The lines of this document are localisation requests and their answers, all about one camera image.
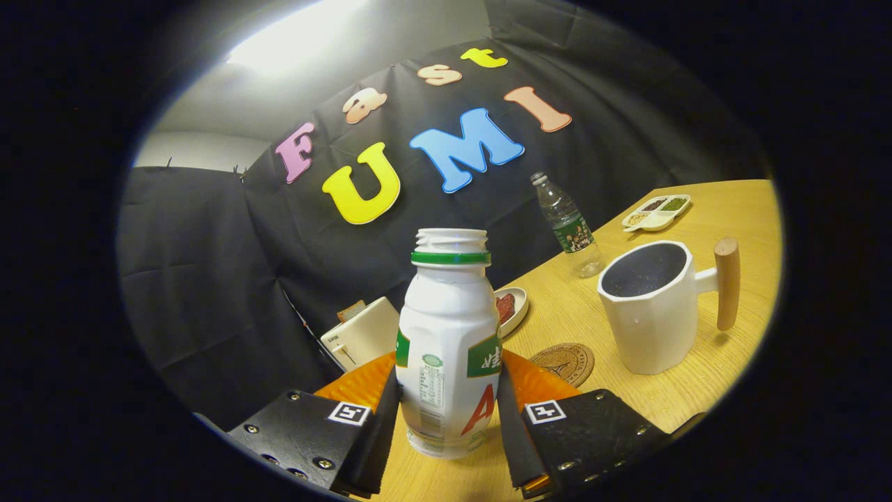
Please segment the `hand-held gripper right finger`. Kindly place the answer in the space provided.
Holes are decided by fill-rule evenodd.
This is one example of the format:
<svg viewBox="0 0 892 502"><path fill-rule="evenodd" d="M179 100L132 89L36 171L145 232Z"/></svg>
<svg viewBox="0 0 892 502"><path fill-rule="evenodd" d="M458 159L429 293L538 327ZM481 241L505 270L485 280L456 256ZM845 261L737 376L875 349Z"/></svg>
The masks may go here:
<svg viewBox="0 0 892 502"><path fill-rule="evenodd" d="M510 350L501 365L501 441L525 499L584 492L672 439L610 390L577 390Z"/></svg>

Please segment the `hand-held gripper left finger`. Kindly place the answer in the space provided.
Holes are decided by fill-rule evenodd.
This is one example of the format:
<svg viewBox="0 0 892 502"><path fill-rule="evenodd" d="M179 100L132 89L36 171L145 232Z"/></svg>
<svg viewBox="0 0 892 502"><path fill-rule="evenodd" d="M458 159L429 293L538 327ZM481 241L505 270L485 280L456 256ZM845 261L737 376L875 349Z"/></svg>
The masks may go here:
<svg viewBox="0 0 892 502"><path fill-rule="evenodd" d="M291 482L369 498L381 492L399 398L389 352L316 392L284 392L226 438Z"/></svg>

